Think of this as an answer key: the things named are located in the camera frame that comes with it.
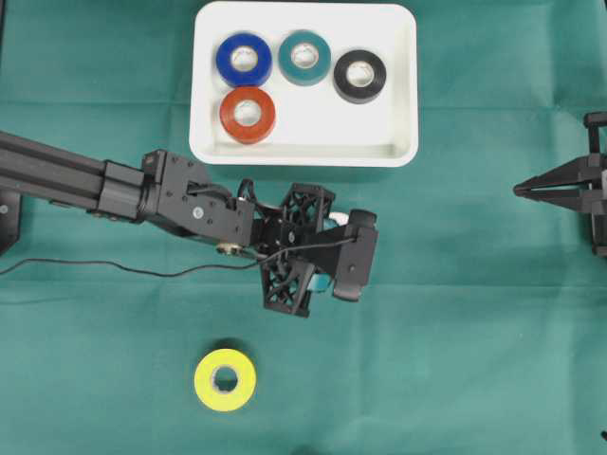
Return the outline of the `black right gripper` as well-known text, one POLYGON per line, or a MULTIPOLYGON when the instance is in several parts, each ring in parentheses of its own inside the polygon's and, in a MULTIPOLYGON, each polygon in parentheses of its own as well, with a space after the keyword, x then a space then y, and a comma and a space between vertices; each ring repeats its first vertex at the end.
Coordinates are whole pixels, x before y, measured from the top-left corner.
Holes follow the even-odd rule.
MULTIPOLYGON (((588 132, 589 155, 580 156, 546 173, 537 175, 514 186, 516 196, 544 202, 579 213, 592 213, 592 191, 587 190, 538 190, 559 186, 589 184, 597 190, 606 209, 606 154, 600 149, 599 130, 606 126, 606 112, 588 113, 583 118, 588 132)), ((606 255, 606 214, 590 215, 592 250, 597 256, 606 255)))

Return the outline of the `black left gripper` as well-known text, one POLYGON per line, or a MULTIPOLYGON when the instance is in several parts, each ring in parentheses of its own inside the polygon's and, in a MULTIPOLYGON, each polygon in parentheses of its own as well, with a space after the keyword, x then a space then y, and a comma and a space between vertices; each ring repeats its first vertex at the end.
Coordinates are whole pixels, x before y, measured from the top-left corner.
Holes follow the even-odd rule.
POLYGON ((324 227, 335 197, 320 185, 294 183, 281 205, 252 205, 248 251, 253 255, 246 268, 261 267, 266 309, 309 317, 314 271, 334 275, 346 243, 339 239, 339 227, 324 227))

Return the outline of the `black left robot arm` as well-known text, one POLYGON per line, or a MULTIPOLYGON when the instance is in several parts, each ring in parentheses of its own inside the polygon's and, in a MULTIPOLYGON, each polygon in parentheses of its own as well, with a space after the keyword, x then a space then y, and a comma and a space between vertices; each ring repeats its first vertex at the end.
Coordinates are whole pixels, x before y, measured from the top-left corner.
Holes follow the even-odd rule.
POLYGON ((156 150, 140 168, 99 161, 40 142, 1 135, 1 191, 215 245, 225 254, 251 249, 259 263, 264 306, 306 318, 318 266, 300 248, 323 231, 335 194, 294 184, 277 207, 260 202, 250 179, 237 192, 211 181, 202 163, 156 150))

